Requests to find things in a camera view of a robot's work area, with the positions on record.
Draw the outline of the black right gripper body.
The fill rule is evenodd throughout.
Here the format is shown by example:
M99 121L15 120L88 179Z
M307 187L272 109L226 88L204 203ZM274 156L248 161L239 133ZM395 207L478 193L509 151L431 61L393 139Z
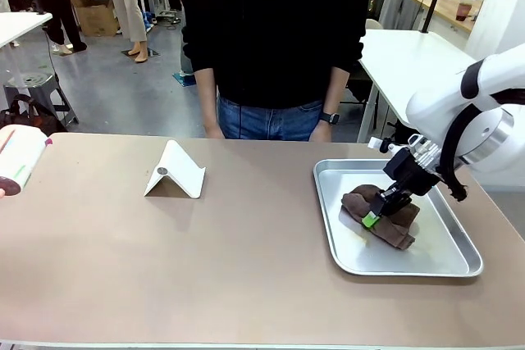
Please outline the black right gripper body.
M394 181L389 187L402 195L424 196L440 179L421 167L409 148L401 148L387 163L383 171Z

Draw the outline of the person's left hand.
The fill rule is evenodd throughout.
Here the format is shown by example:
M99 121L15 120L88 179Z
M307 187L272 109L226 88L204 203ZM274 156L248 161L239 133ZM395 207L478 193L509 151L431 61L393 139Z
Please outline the person's left hand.
M320 120L313 132L310 134L309 142L330 143L331 142L331 125Z

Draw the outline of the person's right hand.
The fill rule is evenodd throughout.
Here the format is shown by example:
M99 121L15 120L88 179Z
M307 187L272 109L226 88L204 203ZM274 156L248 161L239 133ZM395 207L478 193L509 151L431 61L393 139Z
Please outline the person's right hand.
M216 120L206 121L204 123L205 135L209 139L224 139L225 136L220 125Z

